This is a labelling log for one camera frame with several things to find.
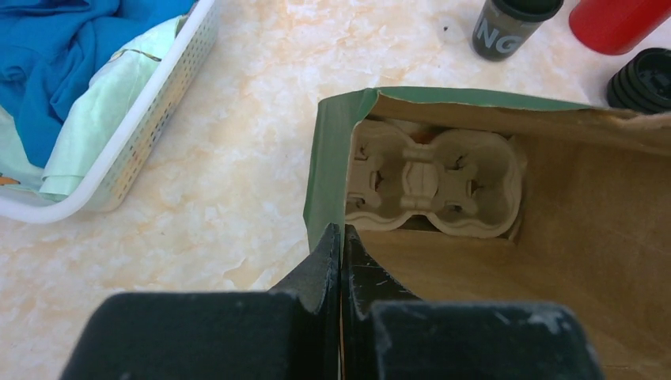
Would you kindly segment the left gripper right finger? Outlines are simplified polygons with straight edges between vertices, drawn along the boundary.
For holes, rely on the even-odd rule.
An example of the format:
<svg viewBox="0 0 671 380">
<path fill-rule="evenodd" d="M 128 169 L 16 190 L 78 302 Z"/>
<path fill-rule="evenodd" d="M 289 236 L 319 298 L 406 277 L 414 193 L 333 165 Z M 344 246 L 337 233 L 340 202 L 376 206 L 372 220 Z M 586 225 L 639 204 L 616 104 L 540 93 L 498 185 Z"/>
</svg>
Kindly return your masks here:
<svg viewBox="0 0 671 380">
<path fill-rule="evenodd" d="M 548 302 L 429 302 L 346 226 L 340 269 L 345 379 L 601 379 L 574 313 Z"/>
</svg>

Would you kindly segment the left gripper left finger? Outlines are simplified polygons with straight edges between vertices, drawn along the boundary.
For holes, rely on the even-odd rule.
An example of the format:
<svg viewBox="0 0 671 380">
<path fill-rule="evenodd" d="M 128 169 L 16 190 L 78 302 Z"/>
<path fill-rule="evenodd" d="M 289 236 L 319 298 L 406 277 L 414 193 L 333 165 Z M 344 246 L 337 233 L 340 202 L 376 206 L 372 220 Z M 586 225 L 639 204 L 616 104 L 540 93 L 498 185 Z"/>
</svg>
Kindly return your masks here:
<svg viewBox="0 0 671 380">
<path fill-rule="evenodd" d="M 336 379 L 341 231 L 266 291 L 121 293 L 92 314 L 64 379 Z"/>
</svg>

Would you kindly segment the single pulp cup carrier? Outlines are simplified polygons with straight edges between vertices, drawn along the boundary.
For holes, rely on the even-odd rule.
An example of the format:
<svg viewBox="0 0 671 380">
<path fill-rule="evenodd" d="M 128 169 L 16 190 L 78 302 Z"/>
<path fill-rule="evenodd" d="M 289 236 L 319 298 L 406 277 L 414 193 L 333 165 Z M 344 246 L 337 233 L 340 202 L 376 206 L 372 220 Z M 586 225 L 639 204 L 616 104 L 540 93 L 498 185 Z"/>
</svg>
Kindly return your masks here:
<svg viewBox="0 0 671 380">
<path fill-rule="evenodd" d="M 454 237 L 513 234 L 527 160 L 513 137 L 402 120 L 353 130 L 346 222 L 390 231 L 423 216 Z"/>
</svg>

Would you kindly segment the green brown paper bag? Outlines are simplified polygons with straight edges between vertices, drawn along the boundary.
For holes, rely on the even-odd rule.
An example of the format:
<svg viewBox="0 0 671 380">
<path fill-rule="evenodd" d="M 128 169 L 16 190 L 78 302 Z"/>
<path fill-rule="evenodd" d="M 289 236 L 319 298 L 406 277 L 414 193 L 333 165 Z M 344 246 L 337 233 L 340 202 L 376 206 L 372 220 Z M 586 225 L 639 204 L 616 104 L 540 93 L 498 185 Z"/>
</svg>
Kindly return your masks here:
<svg viewBox="0 0 671 380">
<path fill-rule="evenodd" d="M 481 89 L 318 104 L 303 218 L 416 295 L 568 306 L 609 379 L 670 376 L 670 114 Z"/>
</svg>

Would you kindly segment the black coffee cup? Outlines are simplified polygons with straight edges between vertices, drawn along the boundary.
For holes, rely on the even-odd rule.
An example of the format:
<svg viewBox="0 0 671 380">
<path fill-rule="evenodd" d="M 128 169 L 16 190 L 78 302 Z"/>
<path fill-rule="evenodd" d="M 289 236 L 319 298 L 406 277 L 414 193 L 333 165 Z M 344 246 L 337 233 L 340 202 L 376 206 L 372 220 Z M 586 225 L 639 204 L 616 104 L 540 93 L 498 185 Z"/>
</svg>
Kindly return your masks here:
<svg viewBox="0 0 671 380">
<path fill-rule="evenodd" d="M 487 0 L 472 32 L 472 48 L 480 57 L 500 62 L 563 6 L 563 0 Z"/>
</svg>

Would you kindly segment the stack of black lids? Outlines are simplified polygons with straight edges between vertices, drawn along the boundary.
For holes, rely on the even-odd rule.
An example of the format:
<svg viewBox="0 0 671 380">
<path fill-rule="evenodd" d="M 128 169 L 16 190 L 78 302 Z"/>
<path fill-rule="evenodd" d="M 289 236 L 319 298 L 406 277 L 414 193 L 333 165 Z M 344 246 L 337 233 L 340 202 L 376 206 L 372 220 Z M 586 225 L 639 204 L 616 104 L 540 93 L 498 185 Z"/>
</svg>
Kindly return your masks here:
<svg viewBox="0 0 671 380">
<path fill-rule="evenodd" d="M 611 108 L 653 115 L 670 111 L 670 50 L 647 48 L 608 81 L 606 100 Z"/>
</svg>

